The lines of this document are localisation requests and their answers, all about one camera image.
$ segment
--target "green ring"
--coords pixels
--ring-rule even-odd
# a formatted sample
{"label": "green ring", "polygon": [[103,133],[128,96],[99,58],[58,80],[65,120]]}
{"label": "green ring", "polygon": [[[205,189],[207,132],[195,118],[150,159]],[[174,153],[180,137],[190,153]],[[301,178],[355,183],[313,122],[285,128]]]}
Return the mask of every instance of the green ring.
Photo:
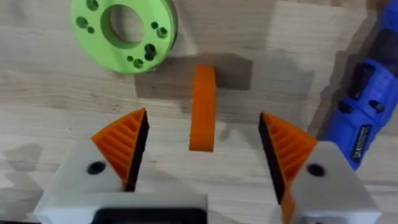
{"label": "green ring", "polygon": [[[124,42],[113,32],[109,15],[116,5],[130,7],[141,18],[144,36],[140,42]],[[95,32],[84,29],[82,21]],[[83,48],[102,66],[123,73],[147,72],[162,63],[171,51],[177,33],[177,16],[169,0],[72,0],[72,22]],[[158,29],[153,28],[154,22],[159,25]],[[146,60],[145,46],[148,44],[156,49],[151,61]]]}

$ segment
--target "orange gripper pad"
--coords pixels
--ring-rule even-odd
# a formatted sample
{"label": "orange gripper pad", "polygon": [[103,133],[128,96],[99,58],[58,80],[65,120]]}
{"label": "orange gripper pad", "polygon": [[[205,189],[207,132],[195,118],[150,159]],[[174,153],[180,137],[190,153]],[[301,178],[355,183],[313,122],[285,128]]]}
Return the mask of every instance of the orange gripper pad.
{"label": "orange gripper pad", "polygon": [[216,125],[216,75],[209,65],[197,65],[189,150],[213,152]]}
{"label": "orange gripper pad", "polygon": [[113,166],[126,191],[134,191],[149,123],[145,108],[109,124],[91,139]]}
{"label": "orange gripper pad", "polygon": [[260,115],[259,132],[284,223],[295,210],[290,186],[317,140],[292,124],[271,114]]}

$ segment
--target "black screw hole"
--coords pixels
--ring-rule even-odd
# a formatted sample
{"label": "black screw hole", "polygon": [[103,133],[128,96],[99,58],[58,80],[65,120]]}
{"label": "black screw hole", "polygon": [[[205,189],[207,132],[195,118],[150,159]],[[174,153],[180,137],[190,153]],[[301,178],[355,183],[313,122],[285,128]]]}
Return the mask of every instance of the black screw hole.
{"label": "black screw hole", "polygon": [[94,34],[94,28],[92,28],[92,27],[87,28],[87,32],[89,34]]}
{"label": "black screw hole", "polygon": [[151,62],[154,60],[154,56],[152,54],[145,54],[145,60]]}
{"label": "black screw hole", "polygon": [[78,27],[80,27],[82,29],[86,29],[86,27],[88,26],[88,21],[86,18],[79,16],[76,19],[76,24]]}
{"label": "black screw hole", "polygon": [[93,162],[87,168],[87,173],[89,175],[97,175],[105,170],[106,164],[101,161]]}
{"label": "black screw hole", "polygon": [[325,169],[318,164],[309,164],[307,165],[308,172],[315,177],[324,177]]}
{"label": "black screw hole", "polygon": [[157,29],[157,28],[159,28],[159,24],[158,24],[157,22],[151,23],[150,26],[152,27],[152,29]]}
{"label": "black screw hole", "polygon": [[141,59],[137,59],[134,61],[134,66],[138,69],[141,69],[144,66],[144,62]]}
{"label": "black screw hole", "polygon": [[167,37],[167,29],[164,27],[157,29],[157,36],[161,39],[166,38]]}
{"label": "black screw hole", "polygon": [[97,0],[87,0],[87,8],[91,11],[96,11],[99,8]]}
{"label": "black screw hole", "polygon": [[156,53],[156,47],[153,44],[145,45],[145,52],[146,53]]}

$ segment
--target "center hole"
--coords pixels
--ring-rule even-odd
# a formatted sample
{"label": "center hole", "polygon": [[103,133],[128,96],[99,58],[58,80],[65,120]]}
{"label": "center hole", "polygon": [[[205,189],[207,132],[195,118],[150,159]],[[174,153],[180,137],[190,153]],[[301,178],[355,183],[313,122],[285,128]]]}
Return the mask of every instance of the center hole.
{"label": "center hole", "polygon": [[113,32],[125,42],[140,42],[144,37],[144,24],[139,15],[130,7],[115,5],[109,16]]}

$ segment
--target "wood grain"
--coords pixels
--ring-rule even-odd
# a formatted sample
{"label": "wood grain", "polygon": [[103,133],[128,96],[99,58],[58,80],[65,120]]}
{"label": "wood grain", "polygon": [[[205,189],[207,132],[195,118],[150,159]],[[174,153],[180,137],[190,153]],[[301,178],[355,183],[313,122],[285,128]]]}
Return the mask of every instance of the wood grain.
{"label": "wood grain", "polygon": [[[151,129],[139,190],[208,194],[210,223],[280,223],[258,115],[266,110],[317,135],[369,48],[384,2],[175,0],[170,57],[132,76],[84,53],[69,1],[0,1],[0,220],[32,220],[74,142],[145,106]],[[122,25],[135,32],[134,21]],[[213,154],[188,151],[198,63],[217,69]],[[398,217],[397,127],[395,113],[358,171],[385,213],[381,224]]]}

